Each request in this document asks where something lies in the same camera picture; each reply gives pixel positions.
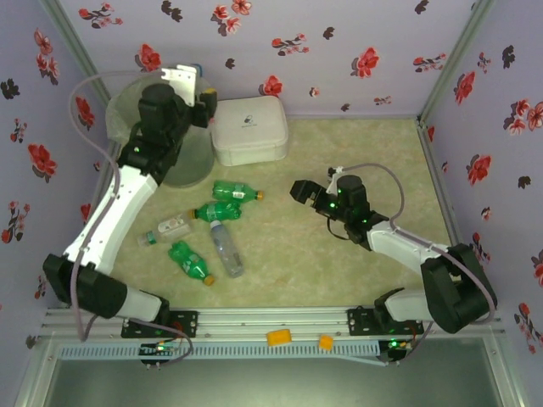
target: trash bin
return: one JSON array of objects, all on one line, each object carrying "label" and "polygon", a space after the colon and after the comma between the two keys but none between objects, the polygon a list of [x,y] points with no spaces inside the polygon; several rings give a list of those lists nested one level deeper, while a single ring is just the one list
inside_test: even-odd
[{"label": "trash bin", "polygon": [[[105,112],[108,137],[124,146],[128,143],[132,127],[140,121],[137,104],[146,86],[155,83],[168,83],[158,75],[146,75],[138,78],[111,98]],[[196,80],[196,94],[199,95],[210,87],[201,76]],[[215,156],[211,141],[211,128],[191,125],[183,138],[176,165],[170,168],[164,183],[171,187],[190,187],[202,181],[213,168]]]}]

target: white box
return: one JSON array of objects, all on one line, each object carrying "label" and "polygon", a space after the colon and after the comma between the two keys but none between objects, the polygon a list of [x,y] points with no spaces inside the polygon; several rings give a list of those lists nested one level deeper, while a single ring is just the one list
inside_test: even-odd
[{"label": "white box", "polygon": [[221,100],[215,113],[213,147],[223,165],[241,165],[284,159],[288,127],[278,98]]}]

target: floral wallpaper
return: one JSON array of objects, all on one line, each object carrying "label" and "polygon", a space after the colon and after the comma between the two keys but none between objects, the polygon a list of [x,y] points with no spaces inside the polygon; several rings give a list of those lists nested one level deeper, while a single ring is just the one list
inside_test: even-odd
[{"label": "floral wallpaper", "polygon": [[[287,114],[331,116],[420,113],[473,6],[58,1],[98,71],[199,64],[220,98],[273,95]],[[130,81],[105,83],[115,94]]]},{"label": "floral wallpaper", "polygon": [[[58,305],[43,260],[83,227],[101,158],[68,121],[67,97],[83,74],[39,3],[4,2],[0,34],[0,404],[9,406],[42,317]],[[89,89],[74,105],[105,147],[104,107]]]},{"label": "floral wallpaper", "polygon": [[463,238],[496,290],[533,405],[543,400],[541,14],[537,0],[496,2],[427,120]]}]

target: yellow block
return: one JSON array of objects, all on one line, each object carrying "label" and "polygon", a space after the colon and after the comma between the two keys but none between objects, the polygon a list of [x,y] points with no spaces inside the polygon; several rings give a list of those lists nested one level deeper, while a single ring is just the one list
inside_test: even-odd
[{"label": "yellow block", "polygon": [[283,345],[285,343],[291,343],[292,337],[289,329],[282,329],[281,331],[268,332],[266,334],[268,338],[268,346]]},{"label": "yellow block", "polygon": [[321,340],[319,341],[319,348],[324,350],[332,350],[333,338],[328,335],[321,335]]}]

